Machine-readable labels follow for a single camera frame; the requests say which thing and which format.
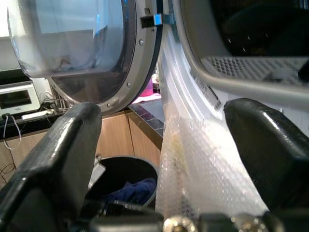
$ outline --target black trash bin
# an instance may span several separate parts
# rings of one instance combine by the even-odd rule
[[[137,157],[110,157],[102,159],[100,163],[105,166],[106,171],[89,190],[86,200],[100,201],[102,196],[122,189],[127,182],[135,184],[148,178],[153,178],[156,182],[158,180],[157,169],[148,161]],[[154,207],[155,194],[156,191],[143,206]]]

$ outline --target white cable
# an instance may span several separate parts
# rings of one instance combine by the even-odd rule
[[[19,129],[19,127],[18,127],[18,125],[17,125],[17,123],[16,123],[16,121],[15,121],[15,118],[14,118],[12,115],[10,115],[10,116],[11,116],[11,118],[13,119],[13,122],[14,122],[14,124],[15,124],[17,130],[18,130],[18,134],[19,134],[19,143],[18,143],[17,147],[11,148],[11,147],[6,143],[6,141],[5,141],[6,125],[7,125],[8,120],[9,120],[9,116],[7,116],[7,115],[6,115],[6,120],[5,120],[5,124],[4,124],[4,130],[3,130],[3,143],[4,143],[4,145],[5,145],[5,147],[6,147],[7,149],[9,149],[9,150],[15,150],[15,149],[18,148],[19,145],[20,145],[20,142],[21,142],[21,133],[20,133],[20,129]]]

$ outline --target bubble wrap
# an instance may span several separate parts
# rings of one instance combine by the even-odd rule
[[[197,218],[202,213],[261,215],[267,210],[225,121],[167,120],[156,210],[165,218]]]

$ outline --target blue cloth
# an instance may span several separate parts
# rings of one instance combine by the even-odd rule
[[[145,179],[135,184],[126,182],[125,186],[116,192],[102,197],[104,203],[122,201],[133,204],[145,204],[155,192],[156,180]]]

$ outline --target door hinge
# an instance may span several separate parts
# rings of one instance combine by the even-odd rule
[[[140,18],[142,28],[152,28],[163,24],[175,24],[175,18],[172,14],[155,14]]]

